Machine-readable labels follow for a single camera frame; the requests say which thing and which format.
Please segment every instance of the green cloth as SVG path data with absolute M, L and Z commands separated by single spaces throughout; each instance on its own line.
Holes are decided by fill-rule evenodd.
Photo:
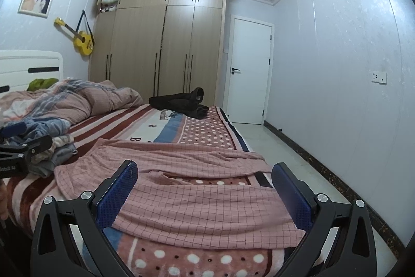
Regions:
M 41 89 L 46 89 L 51 87 L 53 84 L 57 83 L 59 80 L 56 78 L 49 78 L 49 79 L 35 79 L 27 88 L 28 91 L 34 92 Z

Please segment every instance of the human hand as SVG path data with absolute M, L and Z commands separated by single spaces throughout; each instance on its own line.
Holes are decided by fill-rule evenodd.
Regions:
M 9 217 L 7 211 L 7 189 L 3 180 L 0 179 L 0 219 L 5 221 Z

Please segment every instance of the electrical outlet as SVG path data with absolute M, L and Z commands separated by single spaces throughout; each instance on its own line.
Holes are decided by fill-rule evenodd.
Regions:
M 372 82 L 386 84 L 388 75 L 386 72 L 372 72 Z

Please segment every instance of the blue gripper pad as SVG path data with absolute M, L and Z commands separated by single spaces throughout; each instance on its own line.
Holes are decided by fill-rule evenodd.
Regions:
M 9 139 L 26 132 L 26 123 L 17 122 L 15 124 L 9 124 L 6 127 L 0 128 L 0 137 Z
M 313 226 L 311 208 L 297 186 L 277 164 L 272 169 L 272 183 L 296 227 L 305 232 L 310 231 Z
M 124 202 L 138 179 L 138 168 L 135 162 L 129 165 L 112 183 L 108 191 L 97 205 L 96 224 L 99 229 L 113 225 Z

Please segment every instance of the wooden wardrobe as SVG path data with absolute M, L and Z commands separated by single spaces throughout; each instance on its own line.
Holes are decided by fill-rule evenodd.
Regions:
M 150 97 L 202 87 L 215 105 L 226 0 L 119 0 L 98 15 L 90 80 Z

